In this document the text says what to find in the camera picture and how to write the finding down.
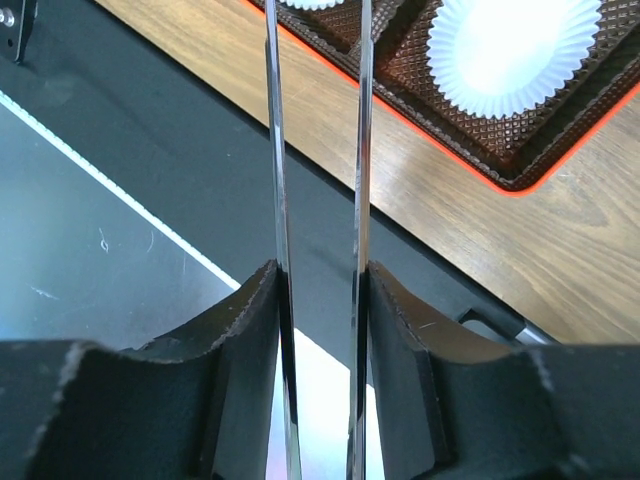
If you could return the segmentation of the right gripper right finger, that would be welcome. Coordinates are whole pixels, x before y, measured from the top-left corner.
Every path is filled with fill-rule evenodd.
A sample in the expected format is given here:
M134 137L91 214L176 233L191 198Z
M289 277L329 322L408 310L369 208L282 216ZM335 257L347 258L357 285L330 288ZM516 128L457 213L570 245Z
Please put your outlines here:
M369 266L389 479L635 479L639 349L482 337Z

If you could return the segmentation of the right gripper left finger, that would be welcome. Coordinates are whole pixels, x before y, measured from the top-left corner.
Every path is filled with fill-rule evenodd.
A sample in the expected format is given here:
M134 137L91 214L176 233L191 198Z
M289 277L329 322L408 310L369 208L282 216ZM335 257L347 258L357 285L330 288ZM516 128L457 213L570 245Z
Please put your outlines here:
M1 345L5 479L262 479L278 352L277 266L139 349Z

